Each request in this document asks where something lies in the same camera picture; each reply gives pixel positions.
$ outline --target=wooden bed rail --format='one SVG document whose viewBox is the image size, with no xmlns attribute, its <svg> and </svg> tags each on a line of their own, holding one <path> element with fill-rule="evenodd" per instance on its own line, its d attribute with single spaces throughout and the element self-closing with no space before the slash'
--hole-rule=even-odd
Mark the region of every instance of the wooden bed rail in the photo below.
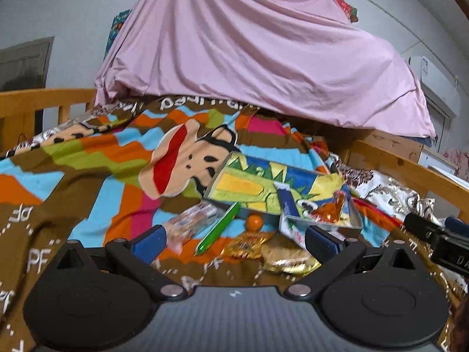
<svg viewBox="0 0 469 352">
<path fill-rule="evenodd" d="M 460 210 L 459 218 L 469 222 L 469 190 L 428 168 L 362 140 L 352 143 L 347 165 L 378 170 L 416 190 L 421 197 L 431 191 L 457 207 Z"/>
<path fill-rule="evenodd" d="M 58 123 L 69 118 L 72 104 L 93 105 L 95 89 L 33 89 L 0 92 L 0 152 L 18 144 L 21 135 L 34 135 L 34 112 L 59 108 Z"/>
</svg>

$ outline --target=pink sheet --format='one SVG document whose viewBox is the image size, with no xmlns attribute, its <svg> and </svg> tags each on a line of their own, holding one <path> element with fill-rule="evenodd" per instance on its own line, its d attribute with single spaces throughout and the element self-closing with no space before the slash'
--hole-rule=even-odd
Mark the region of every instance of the pink sheet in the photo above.
<svg viewBox="0 0 469 352">
<path fill-rule="evenodd" d="M 435 137 L 405 61 L 353 27 L 334 0 L 140 0 L 95 83 L 97 103 L 127 94 L 200 95 Z"/>
</svg>

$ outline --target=green pen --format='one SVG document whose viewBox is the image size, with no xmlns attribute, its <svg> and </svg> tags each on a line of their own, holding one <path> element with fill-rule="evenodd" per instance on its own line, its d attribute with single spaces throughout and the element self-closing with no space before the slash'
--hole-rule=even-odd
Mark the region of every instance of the green pen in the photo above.
<svg viewBox="0 0 469 352">
<path fill-rule="evenodd" d="M 236 217 L 237 213 L 241 208 L 239 202 L 234 203 L 229 207 L 226 213 L 215 223 L 210 229 L 210 232 L 199 242 L 194 253 L 195 256 L 202 255 L 205 253 L 213 243 L 220 237 L 221 233 L 227 228 L 229 223 Z"/>
</svg>

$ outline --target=air conditioner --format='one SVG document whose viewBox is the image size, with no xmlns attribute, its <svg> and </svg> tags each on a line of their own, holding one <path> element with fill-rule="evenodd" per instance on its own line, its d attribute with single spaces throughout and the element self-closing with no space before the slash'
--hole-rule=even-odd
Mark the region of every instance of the air conditioner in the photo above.
<svg viewBox="0 0 469 352">
<path fill-rule="evenodd" d="M 459 116 L 461 97 L 454 83 L 449 81 L 426 57 L 410 57 L 409 64 L 432 106 L 447 118 L 453 119 Z"/>
</svg>

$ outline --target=metal screw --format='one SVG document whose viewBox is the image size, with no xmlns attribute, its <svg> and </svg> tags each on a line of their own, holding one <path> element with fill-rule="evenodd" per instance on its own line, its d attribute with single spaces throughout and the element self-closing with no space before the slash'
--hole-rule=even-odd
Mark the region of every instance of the metal screw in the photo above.
<svg viewBox="0 0 469 352">
<path fill-rule="evenodd" d="M 295 297 L 305 297 L 311 289 L 306 284 L 294 284 L 288 288 L 288 292 Z"/>
<path fill-rule="evenodd" d="M 161 288 L 161 293 L 166 297 L 178 297 L 184 293 L 184 289 L 177 284 L 167 284 Z"/>
</svg>

